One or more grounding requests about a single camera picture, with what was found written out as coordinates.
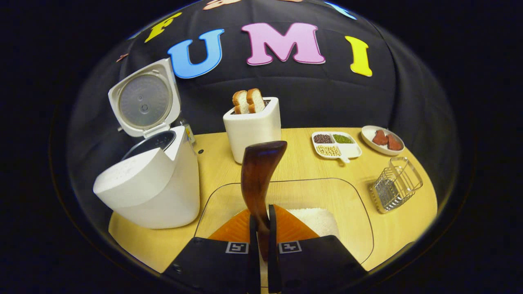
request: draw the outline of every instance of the wooden handle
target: wooden handle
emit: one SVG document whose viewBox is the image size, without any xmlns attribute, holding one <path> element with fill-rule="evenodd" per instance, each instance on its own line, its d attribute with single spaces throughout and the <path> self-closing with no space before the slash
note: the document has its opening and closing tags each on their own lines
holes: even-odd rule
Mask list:
<svg viewBox="0 0 523 294">
<path fill-rule="evenodd" d="M 242 195 L 247 208 L 258 225 L 258 246 L 263 260 L 269 254 L 269 216 L 265 197 L 270 178 L 285 150 L 286 141 L 273 141 L 245 148 L 242 163 Z"/>
</svg>

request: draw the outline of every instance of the soybean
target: soybean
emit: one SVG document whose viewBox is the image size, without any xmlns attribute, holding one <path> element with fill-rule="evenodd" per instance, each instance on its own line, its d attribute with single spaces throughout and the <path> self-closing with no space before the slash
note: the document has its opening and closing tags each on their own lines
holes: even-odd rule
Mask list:
<svg viewBox="0 0 523 294">
<path fill-rule="evenodd" d="M 324 145 L 318 145 L 317 150 L 320 154 L 326 155 L 326 156 L 341 156 L 338 147 L 336 146 L 324 146 Z"/>
</svg>

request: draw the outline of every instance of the rice cooker lid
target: rice cooker lid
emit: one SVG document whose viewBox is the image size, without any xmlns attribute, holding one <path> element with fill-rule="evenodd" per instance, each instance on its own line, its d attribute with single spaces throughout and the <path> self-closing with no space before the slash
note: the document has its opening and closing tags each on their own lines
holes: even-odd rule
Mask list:
<svg viewBox="0 0 523 294">
<path fill-rule="evenodd" d="M 122 129 L 150 137 L 170 129 L 180 114 L 180 98 L 170 58 L 149 64 L 116 84 L 109 102 Z"/>
</svg>

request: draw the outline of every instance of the white plate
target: white plate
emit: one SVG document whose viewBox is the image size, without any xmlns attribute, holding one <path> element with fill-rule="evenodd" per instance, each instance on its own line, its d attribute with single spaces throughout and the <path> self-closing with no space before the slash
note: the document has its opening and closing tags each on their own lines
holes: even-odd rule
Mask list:
<svg viewBox="0 0 523 294">
<path fill-rule="evenodd" d="M 328 135 L 329 137 L 331 137 L 331 141 L 333 143 L 331 143 L 331 144 L 328 144 L 328 143 L 315 143 L 314 142 L 314 136 L 319 135 L 319 134 Z M 334 137 L 333 137 L 333 135 L 335 135 L 335 134 L 346 136 L 346 137 L 350 138 L 354 143 L 336 143 L 336 140 L 334 140 Z M 343 162 L 349 163 L 350 162 L 349 158 L 357 158 L 357 157 L 359 157 L 361 155 L 361 148 L 358 145 L 358 143 L 356 143 L 356 140 L 354 140 L 354 138 L 351 135 L 349 135 L 347 133 L 344 133 L 344 132 L 314 132 L 311 135 L 311 139 L 312 139 L 312 143 L 314 144 L 314 150 L 316 151 L 316 153 L 319 156 L 321 156 L 323 158 L 341 159 Z M 341 156 L 323 155 L 323 154 L 321 154 L 318 151 L 318 146 L 319 145 L 336 146 L 336 147 L 338 147 L 339 152 L 341 153 Z"/>
<path fill-rule="evenodd" d="M 378 144 L 374 143 L 372 141 L 372 139 L 374 139 L 374 137 L 376 136 L 376 132 L 378 130 L 383 130 L 385 135 L 391 134 L 396 139 L 396 141 L 398 141 L 401 144 L 401 146 L 402 146 L 401 150 L 398 150 L 398 151 L 390 150 L 389 148 L 387 148 L 387 145 L 378 145 Z M 405 143 L 403 143 L 403 140 L 401 140 L 401 138 L 398 137 L 398 135 L 396 135 L 395 133 L 393 133 L 387 129 L 384 129 L 384 128 L 380 128 L 377 126 L 364 126 L 363 128 L 361 128 L 361 136 L 363 137 L 363 140 L 365 141 L 365 143 L 367 145 L 369 145 L 372 149 L 374 149 L 380 153 L 386 154 L 386 155 L 393 155 L 393 156 L 398 155 L 398 154 L 402 153 L 403 150 L 405 150 Z"/>
</svg>

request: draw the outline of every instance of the wooden table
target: wooden table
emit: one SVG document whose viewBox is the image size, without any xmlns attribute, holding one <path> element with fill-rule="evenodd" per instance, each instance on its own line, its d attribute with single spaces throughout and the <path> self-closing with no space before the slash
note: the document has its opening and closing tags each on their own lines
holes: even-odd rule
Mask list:
<svg viewBox="0 0 523 294">
<path fill-rule="evenodd" d="M 315 153 L 311 141 L 311 134 L 315 131 L 349 133 L 361 147 L 362 155 L 348 164 L 321 158 Z M 351 183 L 363 202 L 372 226 L 373 250 L 362 263 L 363 268 L 371 270 L 421 236 L 436 216 L 437 202 L 427 173 L 405 148 L 399 156 L 406 156 L 411 160 L 422 177 L 423 187 L 399 208 L 386 214 L 379 213 L 368 187 L 388 165 L 391 157 L 368 147 L 363 142 L 360 131 L 361 128 L 282 129 L 281 139 L 288 142 L 288 147 L 271 181 L 339 178 Z M 201 134 L 195 137 L 195 151 L 203 150 L 203 153 L 198 154 L 201 215 L 214 191 L 223 185 L 240 182 L 241 165 L 233 159 L 226 133 Z M 200 215 L 181 228 L 151 230 L 113 213 L 109 233 L 130 254 L 162 273 L 194 236 Z"/>
</svg>

